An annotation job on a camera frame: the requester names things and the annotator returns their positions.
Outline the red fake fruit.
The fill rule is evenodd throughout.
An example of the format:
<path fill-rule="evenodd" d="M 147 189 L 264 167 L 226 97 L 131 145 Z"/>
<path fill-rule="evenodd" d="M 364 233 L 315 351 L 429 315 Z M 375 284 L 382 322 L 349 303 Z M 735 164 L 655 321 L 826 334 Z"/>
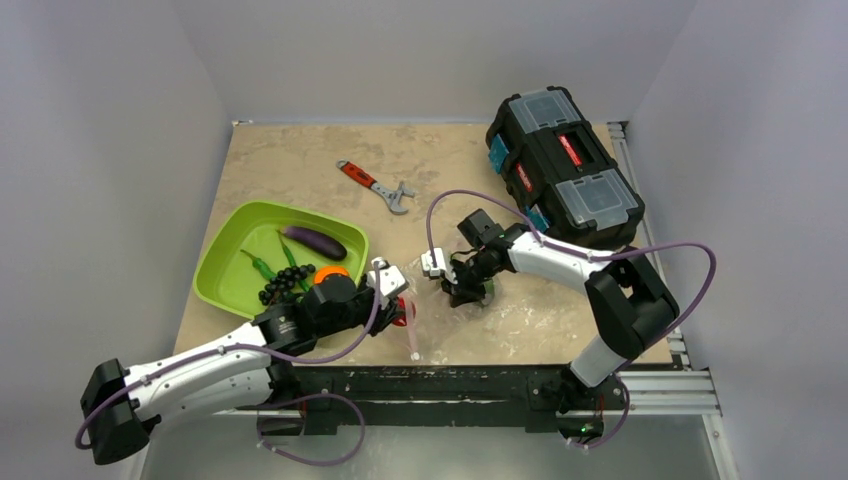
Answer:
<path fill-rule="evenodd" d="M 397 308 L 394 316 L 391 321 L 392 325 L 404 328 L 408 325 L 408 314 L 406 308 L 406 302 L 404 299 L 399 299 L 397 302 Z"/>

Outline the orange fake tangerine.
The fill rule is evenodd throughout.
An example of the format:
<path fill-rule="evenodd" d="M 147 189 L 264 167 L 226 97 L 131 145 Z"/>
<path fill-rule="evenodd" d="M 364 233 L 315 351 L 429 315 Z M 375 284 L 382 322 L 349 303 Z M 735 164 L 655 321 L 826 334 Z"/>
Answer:
<path fill-rule="evenodd" d="M 313 276 L 313 284 L 317 285 L 333 276 L 350 277 L 349 271 L 340 265 L 328 265 L 318 269 Z"/>

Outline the clear zip top bag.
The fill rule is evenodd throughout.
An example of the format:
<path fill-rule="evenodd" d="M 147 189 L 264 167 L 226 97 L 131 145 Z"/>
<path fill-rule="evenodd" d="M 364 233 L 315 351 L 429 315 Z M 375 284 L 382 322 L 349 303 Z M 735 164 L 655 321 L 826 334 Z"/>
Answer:
<path fill-rule="evenodd" d="M 483 319 L 490 311 L 501 293 L 501 282 L 495 282 L 494 300 L 486 306 L 476 303 L 457 308 L 449 305 L 449 296 L 441 290 L 437 280 L 430 280 L 422 274 L 421 265 L 414 260 L 400 267 L 409 282 L 409 287 L 401 294 L 415 313 L 408 317 L 404 328 L 392 325 L 385 331 L 398 358 L 418 365 L 446 365 L 451 344 L 458 340 L 460 332 L 473 323 Z"/>

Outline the green fake chili pepper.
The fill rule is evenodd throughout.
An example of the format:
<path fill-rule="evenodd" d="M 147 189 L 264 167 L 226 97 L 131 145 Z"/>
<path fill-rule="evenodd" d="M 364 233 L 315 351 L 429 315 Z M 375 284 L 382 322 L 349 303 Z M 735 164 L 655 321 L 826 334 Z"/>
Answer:
<path fill-rule="evenodd" d="M 279 240 L 279 242 L 280 242 L 280 245 L 281 245 L 281 248 L 282 248 L 282 250 L 283 250 L 283 253 L 284 253 L 284 255 L 285 255 L 285 257 L 286 257 L 286 260 L 287 260 L 287 262 L 288 262 L 288 264 L 289 264 L 289 267 L 290 267 L 290 268 L 292 268 L 292 269 L 298 270 L 298 269 L 300 268 L 300 266 L 299 266 L 299 264 L 297 263 L 297 260 L 296 260 L 296 258 L 295 258 L 295 256 L 294 256 L 293 252 L 292 252 L 292 251 L 291 251 L 291 249 L 290 249 L 290 248 L 286 245 L 285 240 L 284 240 L 284 235 L 283 235 L 282 231 L 281 231 L 281 230 L 278 230 L 278 231 L 277 231 L 277 235 L 278 235 L 278 240 Z M 308 285 L 307 285 L 307 283 L 306 283 L 306 280 L 305 280 L 305 279 L 303 279 L 303 278 L 299 278 L 299 279 L 297 280 L 297 282 L 298 282 L 298 284 L 299 284 L 299 286 L 300 286 L 300 288 L 301 288 L 301 290 L 302 290 L 303 292 L 306 292 L 306 291 L 308 290 Z"/>

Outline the purple fake eggplant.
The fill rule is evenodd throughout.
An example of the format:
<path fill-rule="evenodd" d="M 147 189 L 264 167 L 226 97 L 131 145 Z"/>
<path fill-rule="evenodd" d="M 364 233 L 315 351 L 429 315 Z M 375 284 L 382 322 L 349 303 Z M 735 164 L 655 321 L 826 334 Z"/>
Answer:
<path fill-rule="evenodd" d="M 344 260 L 347 255 L 346 247 L 335 238 L 302 226 L 287 226 L 281 231 L 285 238 L 296 241 L 314 252 L 331 260 Z"/>

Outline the dark fake grape bunch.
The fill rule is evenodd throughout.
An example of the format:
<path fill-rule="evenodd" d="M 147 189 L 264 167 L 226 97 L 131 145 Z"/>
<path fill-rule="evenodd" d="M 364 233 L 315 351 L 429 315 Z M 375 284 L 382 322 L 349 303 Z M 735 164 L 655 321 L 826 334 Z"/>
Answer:
<path fill-rule="evenodd" d="M 290 266 L 277 271 L 258 292 L 260 304 L 270 307 L 305 294 L 311 287 L 311 277 L 315 272 L 316 267 L 312 264 Z"/>

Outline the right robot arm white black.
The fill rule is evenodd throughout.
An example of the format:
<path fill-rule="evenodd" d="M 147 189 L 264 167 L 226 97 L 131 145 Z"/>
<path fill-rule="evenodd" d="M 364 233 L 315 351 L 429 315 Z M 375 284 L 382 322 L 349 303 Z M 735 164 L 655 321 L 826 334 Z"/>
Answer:
<path fill-rule="evenodd" d="M 561 381 L 563 397 L 573 406 L 596 399 L 601 383 L 649 349 L 680 313 L 657 271 L 634 249 L 593 251 L 537 234 L 525 224 L 503 228 L 482 209 L 457 228 L 471 247 L 470 257 L 452 258 L 441 248 L 421 256 L 423 274 L 440 280 L 452 307 L 482 301 L 488 282 L 502 271 L 547 279 L 588 300 L 597 334 Z"/>

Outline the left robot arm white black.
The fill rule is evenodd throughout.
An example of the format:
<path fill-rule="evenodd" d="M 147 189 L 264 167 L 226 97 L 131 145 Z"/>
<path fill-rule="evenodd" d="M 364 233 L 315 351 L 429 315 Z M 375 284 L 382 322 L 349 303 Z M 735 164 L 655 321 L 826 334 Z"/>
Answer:
<path fill-rule="evenodd" d="M 330 274 L 307 291 L 286 293 L 252 321 L 216 340 L 157 361 L 97 365 L 80 398 L 74 438 L 98 465 L 124 460 L 148 445 L 164 421 L 268 403 L 284 409 L 312 400 L 287 374 L 351 353 L 402 317 L 408 281 L 394 267 L 357 280 Z"/>

